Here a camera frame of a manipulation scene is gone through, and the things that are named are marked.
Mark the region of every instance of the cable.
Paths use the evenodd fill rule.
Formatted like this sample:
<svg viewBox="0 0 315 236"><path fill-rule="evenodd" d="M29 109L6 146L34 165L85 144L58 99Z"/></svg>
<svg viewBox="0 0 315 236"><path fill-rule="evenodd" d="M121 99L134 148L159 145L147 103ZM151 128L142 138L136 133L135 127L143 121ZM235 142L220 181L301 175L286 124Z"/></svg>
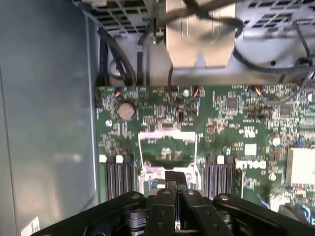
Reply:
<svg viewBox="0 0 315 236"><path fill-rule="evenodd" d="M105 42L107 42L109 48L111 49L111 51L115 52L117 54L117 60L121 61L122 64L125 67L126 70L126 77L128 80L131 80L128 85L135 85L136 84L136 76L134 73L134 70L132 68L132 65L130 64L127 56L125 55L125 53L123 52L123 50L120 48L120 46L118 45L118 43L116 42L116 40L114 38L112 38L112 36L110 36L103 28L100 28L98 30L98 35L100 36L100 38L102 40L104 40Z"/></svg>
<svg viewBox="0 0 315 236"><path fill-rule="evenodd" d="M222 8L234 3L243 2L244 0L213 0L206 2L204 4L199 5L199 9L201 9L203 12L209 12L216 10L218 8ZM176 21L180 18L185 18L191 15L196 14L196 9L194 8L185 8L185 9L176 9L172 10L170 12L167 12L159 17L157 20L157 28L163 27L164 25L167 25L170 22Z"/></svg>
<svg viewBox="0 0 315 236"><path fill-rule="evenodd" d="M292 24L293 24L294 28L296 29L296 32L297 32L297 34L298 34L298 36L299 36L299 39L301 40L301 42L302 42L302 44L303 44L303 47L304 47L305 52L306 52L306 54L307 54L307 58L309 58L309 57L311 56L311 51L310 51L310 49L309 49L309 47L308 47L308 45L307 45L307 43L306 43L305 37L303 36L303 34L302 34L302 32L301 32L301 30L300 30L300 27L299 27L299 25L297 24L297 22L296 22L296 21L293 21ZM313 65L312 60L309 60L308 63L309 63L309 65L310 65L309 67L312 67L312 65ZM292 100L293 98L297 97L297 96L301 93L301 91L304 89L304 87L306 86L307 82L313 78L313 76L314 76L314 71L308 72L308 74L307 74L307 76L304 78L304 80L303 80L301 86L300 86L292 95L290 95L289 97L287 97L287 98L285 98L285 99L283 99L283 100L281 100L281 101L271 101L271 100L269 100L268 98L264 97L263 94L262 94L262 92L261 92L261 89L258 88L258 87L256 87L255 90L256 90L256 93L260 96L260 99L261 99L261 101L262 101L264 104L266 104L266 105L268 105L268 106L280 106L280 105L283 105L283 104L285 104L286 102Z"/></svg>
<svg viewBox="0 0 315 236"><path fill-rule="evenodd" d="M127 74L125 73L125 70L123 68L123 65L122 65L118 55L116 54L116 52L112 48L110 48L110 51L113 55L113 58L114 58L114 61L116 64L116 68L119 71L120 77L123 80L124 84L126 86L131 85L130 82L128 81Z"/></svg>
<svg viewBox="0 0 315 236"><path fill-rule="evenodd" d="M309 72L305 79L303 80L302 84L300 85L300 87L289 97L282 99L280 101L274 101L274 100L269 100L268 98L264 97L263 95L260 96L261 101L268 105L268 106L281 106L285 103L287 103L288 101L294 99L295 97L297 97L305 88L306 84L308 83L309 80L313 79L314 76L314 71Z"/></svg>
<svg viewBox="0 0 315 236"><path fill-rule="evenodd" d="M303 74L308 73L315 70L315 66L294 66L287 68L268 68L268 67L260 67L258 65L252 64L250 61L245 59L239 51L234 48L233 56L242 64L247 66L249 69L260 72L260 73L270 73L270 74Z"/></svg>
<svg viewBox="0 0 315 236"><path fill-rule="evenodd" d="M170 100L170 103L172 103L174 106L178 106L179 109L183 109L186 104L188 104L190 101L192 101L195 97L189 97L187 99L184 99L182 101L176 101L172 94L172 76L173 76L173 64L171 63L171 67L168 71L168 77L167 77L167 93Z"/></svg>
<svg viewBox="0 0 315 236"><path fill-rule="evenodd" d="M300 30L299 25L297 24L296 21L292 22L297 35L300 39L300 41L303 44L303 47L306 51L307 57L306 60L309 63L309 66L293 66L293 67L287 67L287 68L268 68L268 67L260 67L258 65L255 65L253 63L251 63L250 61L248 61L246 58L244 58L239 51L237 50L237 48L234 48L233 51L233 56L242 64L244 64L245 66L247 66L249 69L260 72L260 73L271 73L271 74L281 74L280 79L283 81L284 80L284 75L285 74L289 74L289 73L294 73L294 74L302 74L302 73L308 73L311 71L315 70L315 66L313 66L313 62L312 62L312 58L313 55L311 55L311 51L306 43L306 40Z"/></svg>
<svg viewBox="0 0 315 236"><path fill-rule="evenodd" d="M307 42L306 42L305 37L303 36L303 34L301 32L299 25L297 24L297 21L293 21L292 24L293 24L293 27L295 28L295 30L297 32L297 35L299 36L301 43L303 44L303 47L305 49L307 57L309 57L311 55L311 51L310 51L309 46L307 45Z"/></svg>

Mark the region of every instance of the black dimm slot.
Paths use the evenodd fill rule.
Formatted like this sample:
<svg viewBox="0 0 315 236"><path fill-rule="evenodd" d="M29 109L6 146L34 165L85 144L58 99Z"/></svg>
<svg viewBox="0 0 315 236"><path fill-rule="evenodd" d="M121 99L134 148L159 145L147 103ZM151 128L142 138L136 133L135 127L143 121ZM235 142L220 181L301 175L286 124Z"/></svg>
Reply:
<svg viewBox="0 0 315 236"><path fill-rule="evenodd" d="M113 199L115 197L115 190L114 190L114 168L113 164L105 164L105 173L106 173L106 193L107 193L107 200Z"/></svg>
<svg viewBox="0 0 315 236"><path fill-rule="evenodd" d="M234 165L234 160L233 157L228 157L227 160L227 193L233 193L233 182L234 182L234 178L235 178L235 165Z"/></svg>
<svg viewBox="0 0 315 236"><path fill-rule="evenodd" d="M213 197L217 195L218 192L218 166L216 163L214 163L214 168L213 168Z"/></svg>
<svg viewBox="0 0 315 236"><path fill-rule="evenodd" d="M123 185L122 179L123 179L123 165L116 163L115 164L115 186L114 186L116 197L124 193L124 185Z"/></svg>
<svg viewBox="0 0 315 236"><path fill-rule="evenodd" d="M215 166L213 157L208 157L207 160L207 178L206 178L206 193L209 199L214 197L214 183L215 183Z"/></svg>
<svg viewBox="0 0 315 236"><path fill-rule="evenodd" d="M227 166L224 164L222 166L222 191L221 193L226 193L227 192L227 181L228 181L228 178L227 178Z"/></svg>
<svg viewBox="0 0 315 236"><path fill-rule="evenodd" d="M130 168L129 168L129 164L125 163L124 164L124 193L130 191L130 183L129 183L129 179L130 179Z"/></svg>

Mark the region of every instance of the integrated circuit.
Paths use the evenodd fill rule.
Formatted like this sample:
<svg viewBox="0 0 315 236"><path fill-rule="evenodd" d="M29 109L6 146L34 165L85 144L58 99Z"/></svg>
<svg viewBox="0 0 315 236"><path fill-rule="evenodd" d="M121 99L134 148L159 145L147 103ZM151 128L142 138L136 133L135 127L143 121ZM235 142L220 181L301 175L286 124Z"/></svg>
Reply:
<svg viewBox="0 0 315 236"><path fill-rule="evenodd" d="M291 115L292 108L290 105L280 106L280 116L289 116Z"/></svg>
<svg viewBox="0 0 315 236"><path fill-rule="evenodd" d="M226 103L226 107L229 110L237 109L237 98L229 98Z"/></svg>

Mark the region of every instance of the wire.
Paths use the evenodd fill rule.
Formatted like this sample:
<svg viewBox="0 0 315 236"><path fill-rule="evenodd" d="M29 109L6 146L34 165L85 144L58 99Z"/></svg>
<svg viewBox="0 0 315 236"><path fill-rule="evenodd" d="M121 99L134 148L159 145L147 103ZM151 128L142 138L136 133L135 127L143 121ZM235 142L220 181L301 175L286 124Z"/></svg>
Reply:
<svg viewBox="0 0 315 236"><path fill-rule="evenodd" d="M186 104L188 104L190 101L194 99L194 97L189 97L187 99L184 99L182 101L177 101L173 94L172 94L172 76L173 76L173 64L171 63L171 66L168 71L168 77L167 77L167 93L170 100L170 103L172 103L174 106L178 106L179 109L183 109Z"/></svg>
<svg viewBox="0 0 315 236"><path fill-rule="evenodd" d="M116 54L116 52L112 48L110 48L110 51L113 55L113 58L114 58L114 61L116 64L116 68L119 71L121 79L123 80L123 82L126 86L130 85L130 82L128 81L128 78L127 78L127 74L123 68L123 65L122 65L118 55Z"/></svg>
<svg viewBox="0 0 315 236"><path fill-rule="evenodd" d="M263 95L260 96L261 101L268 105L268 106L281 106L285 103L287 103L288 101L294 99L295 97L297 97L305 88L306 84L308 83L309 80L311 80L314 76L314 71L309 72L306 77L304 78L302 84L300 85L300 87L289 97L284 98L280 101L274 101L274 100L269 100L268 98L264 97Z"/></svg>
<svg viewBox="0 0 315 236"><path fill-rule="evenodd" d="M259 96L261 96L261 88L255 87L255 90Z"/></svg>
<svg viewBox="0 0 315 236"><path fill-rule="evenodd" d="M200 4L199 9L201 9L203 12L209 12L216 10L218 8L222 8L243 1L244 0L213 0L206 2L204 4ZM180 8L172 10L163 15L161 14L159 19L157 20L157 28L163 27L164 25L167 25L168 23L176 21L180 18L185 18L194 14L196 14L196 9L188 7L184 9Z"/></svg>
<svg viewBox="0 0 315 236"><path fill-rule="evenodd" d="M110 36L103 28L100 28L98 30L98 35L100 36L100 38L102 40L107 42L111 51L114 51L117 54L117 60L121 61L122 64L124 65L125 70L126 70L126 77L128 80L131 80L130 82L128 82L128 85L129 84L135 85L136 84L136 76L135 76L134 70L132 68L132 65L130 64L127 56L125 55L123 50L120 48L120 46L118 45L116 40L114 38L112 38L112 36Z"/></svg>
<svg viewBox="0 0 315 236"><path fill-rule="evenodd" d="M200 89L199 89L199 87L197 87L196 91L193 93L193 97L197 97L199 91L200 91Z"/></svg>
<svg viewBox="0 0 315 236"><path fill-rule="evenodd" d="M311 55L311 51L306 43L306 40L304 38L304 36L302 35L302 32L300 30L299 25L297 24L296 21L293 21L293 26L298 34L298 37L300 39L300 41L303 44L303 47L306 51L307 57L306 59L308 60L309 66L293 66L293 67L287 67L287 68L268 68L268 67L260 67L258 65L255 65L253 63L251 63L250 61L248 61L246 58L244 58L240 52L237 50L237 48L234 48L233 51L233 56L242 64L244 64L245 66L247 66L249 69L260 72L260 73L271 73L271 74L281 74L280 79L284 80L284 75L285 74L289 74L289 73L294 73L294 74L303 74L303 73L308 73L311 71L315 70L315 66L313 66L313 62L312 62L312 58L313 55Z"/></svg>
<svg viewBox="0 0 315 236"><path fill-rule="evenodd" d="M199 19L207 19L207 20L213 20L218 21L221 23L224 23L226 25L232 26L237 29L235 32L235 36L238 37L242 32L244 28L244 24L241 20L236 18L214 18L209 15L209 11L216 10L218 8L240 2L241 0L213 0L204 4L199 5L195 0L184 0L187 8L186 9L177 9L170 12L165 13L164 15L160 16L159 19L156 21L156 27L151 27L146 30L144 33L143 38L145 38L150 32L157 30L159 27L163 27L164 25L169 24L170 22L173 22L177 19L187 17L190 15L195 14ZM168 78L167 78L167 92L170 99L170 102L173 105L178 106L180 109L183 109L186 104L188 104L192 99L194 99L197 95L199 90L197 90L197 93L194 93L194 95L188 99L184 99L182 101L176 101L176 99L173 97L172 94L172 75L173 75L173 64L171 62L171 66L168 72Z"/></svg>
<svg viewBox="0 0 315 236"><path fill-rule="evenodd" d="M297 35L299 36L301 43L303 44L303 47L305 49L307 57L309 57L311 55L311 51L310 51L309 46L307 45L307 42L306 42L305 37L303 36L303 34L301 32L299 25L297 24L297 21L293 21L292 24L293 24L293 27L295 28L295 30L297 32Z"/></svg>
<svg viewBox="0 0 315 236"><path fill-rule="evenodd" d="M310 51L310 49L309 49L309 47L308 47L308 45L307 45L307 43L306 43L305 37L303 36L303 34L302 34L302 32L301 32L301 30L300 30L300 27L299 27L299 25L297 24L297 22L296 22L296 21L293 21L292 24L293 24L293 26L295 27L296 32L297 32L297 34L298 34L298 36L299 36L299 39L301 40L301 42L302 42L302 44L303 44L303 47L304 47L305 52L306 52L306 54L307 54L307 58L309 58L309 57L311 56L311 51ZM306 67L306 66L305 66L305 67L306 67L306 68L312 68L312 65L313 65L312 60L309 60L308 63L309 63L310 66L309 66L309 67ZM308 81L311 80L311 79L313 79L313 76L314 76L314 71L309 71L308 74L306 75L306 77L304 78L304 80L303 80L301 86L300 86L292 95L290 95L289 97L287 97L287 98L285 98L285 99L283 99L283 100L280 100L280 101L273 101L273 100L269 100L268 98L264 97L263 94L261 93L261 89L258 88L258 87L256 87L255 90L256 90L257 94L260 96L260 99L261 99L261 101L262 101L264 104L266 104L266 105L268 105L268 106L280 106L280 105L283 105L283 104L285 104L286 102L288 102L288 101L294 99L295 97L297 97L297 96L302 92L302 90L304 89L304 87L306 86L306 84L308 83Z"/></svg>

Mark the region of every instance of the white label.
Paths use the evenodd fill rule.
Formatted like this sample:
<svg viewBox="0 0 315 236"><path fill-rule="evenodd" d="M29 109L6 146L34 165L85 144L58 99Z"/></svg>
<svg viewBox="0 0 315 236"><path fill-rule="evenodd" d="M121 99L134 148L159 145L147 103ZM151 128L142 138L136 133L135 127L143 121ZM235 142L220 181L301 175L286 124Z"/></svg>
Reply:
<svg viewBox="0 0 315 236"><path fill-rule="evenodd" d="M253 129L245 129L244 135L246 138L255 138L256 137L255 131Z"/></svg>
<svg viewBox="0 0 315 236"><path fill-rule="evenodd" d="M266 161L236 161L237 169L266 169Z"/></svg>
<svg viewBox="0 0 315 236"><path fill-rule="evenodd" d="M107 161L106 155L99 155L98 158L100 163L106 163Z"/></svg>
<svg viewBox="0 0 315 236"><path fill-rule="evenodd" d="M36 217L24 229L21 230L21 236L31 236L39 230L39 219Z"/></svg>

